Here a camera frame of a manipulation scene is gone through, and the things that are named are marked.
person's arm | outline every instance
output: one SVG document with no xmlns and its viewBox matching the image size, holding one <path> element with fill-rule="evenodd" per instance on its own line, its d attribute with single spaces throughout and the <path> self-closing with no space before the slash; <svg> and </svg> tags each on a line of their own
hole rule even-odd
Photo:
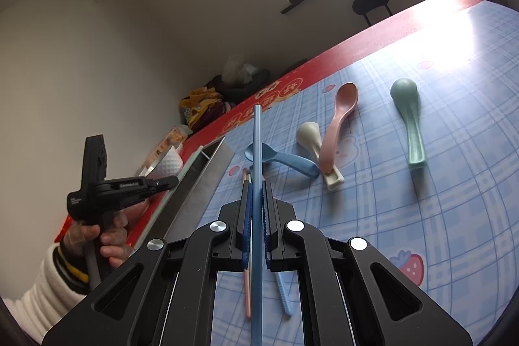
<svg viewBox="0 0 519 346">
<path fill-rule="evenodd" d="M 125 227 L 135 223 L 148 206 L 148 201 L 118 213 L 113 229 L 101 234 L 101 255 L 113 268 L 119 267 L 132 253 L 125 244 Z M 68 311 L 90 292 L 86 263 L 82 253 L 85 242 L 99 235 L 99 226 L 70 227 L 59 244 L 52 245 L 45 255 L 34 285 L 19 300 L 4 303 L 20 327 L 35 341 L 43 337 Z"/>
</svg>

white spoon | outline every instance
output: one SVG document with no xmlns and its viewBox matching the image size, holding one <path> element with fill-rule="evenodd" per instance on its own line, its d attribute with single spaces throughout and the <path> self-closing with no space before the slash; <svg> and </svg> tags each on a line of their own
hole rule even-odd
<svg viewBox="0 0 519 346">
<path fill-rule="evenodd" d="M 295 139 L 310 153 L 313 153 L 316 160 L 319 160 L 322 140 L 321 133 L 319 132 L 319 125 L 316 122 L 305 122 L 301 124 L 297 129 Z M 335 166 L 333 166 L 330 173 L 323 173 L 323 178 L 328 189 L 332 189 L 344 182 L 344 177 Z"/>
</svg>

white sleeve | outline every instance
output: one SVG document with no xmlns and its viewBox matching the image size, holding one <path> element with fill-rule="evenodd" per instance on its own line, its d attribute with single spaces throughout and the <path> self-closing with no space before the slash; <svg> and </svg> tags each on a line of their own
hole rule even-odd
<svg viewBox="0 0 519 346">
<path fill-rule="evenodd" d="M 47 250 L 36 282 L 22 298 L 16 301 L 4 299 L 20 327 L 38 343 L 61 317 L 85 297 L 72 291 L 56 270 L 53 251 L 57 246 L 54 244 Z"/>
</svg>

yellow cloth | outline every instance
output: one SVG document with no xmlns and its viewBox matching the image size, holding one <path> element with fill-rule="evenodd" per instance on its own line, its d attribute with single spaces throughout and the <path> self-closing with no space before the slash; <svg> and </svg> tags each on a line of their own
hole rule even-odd
<svg viewBox="0 0 519 346">
<path fill-rule="evenodd" d="M 222 95 L 217 93 L 214 88 L 202 87 L 189 93 L 189 97 L 180 102 L 180 108 L 186 117 L 188 127 L 192 128 L 210 107 L 221 100 Z"/>
</svg>

spoon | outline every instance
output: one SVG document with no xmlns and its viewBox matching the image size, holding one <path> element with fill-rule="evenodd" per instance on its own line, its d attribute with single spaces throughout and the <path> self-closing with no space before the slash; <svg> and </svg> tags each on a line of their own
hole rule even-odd
<svg viewBox="0 0 519 346">
<path fill-rule="evenodd" d="M 409 78 L 400 78 L 391 86 L 393 98 L 407 128 L 407 164 L 411 170 L 425 166 L 424 142 L 419 125 L 420 100 L 416 83 Z"/>
<path fill-rule="evenodd" d="M 247 160 L 252 162 L 253 144 L 250 144 L 250 146 L 245 149 L 245 157 Z M 263 163 L 278 162 L 293 168 L 309 178 L 317 178 L 319 176 L 319 168 L 312 162 L 312 160 L 305 159 L 304 157 L 295 154 L 276 151 L 264 142 L 261 143 L 261 157 Z"/>
<path fill-rule="evenodd" d="M 359 90 L 354 83 L 346 83 L 335 95 L 335 114 L 330 122 L 319 154 L 319 168 L 323 173 L 333 170 L 333 160 L 339 140 L 341 125 L 352 111 L 359 100 Z"/>
<path fill-rule="evenodd" d="M 295 139 L 319 160 L 322 140 L 319 125 L 316 122 L 305 122 L 301 124 L 295 133 Z M 323 173 L 323 177 L 328 189 L 334 188 L 336 185 L 344 182 L 344 177 L 335 166 L 333 166 L 330 173 Z"/>
</svg>

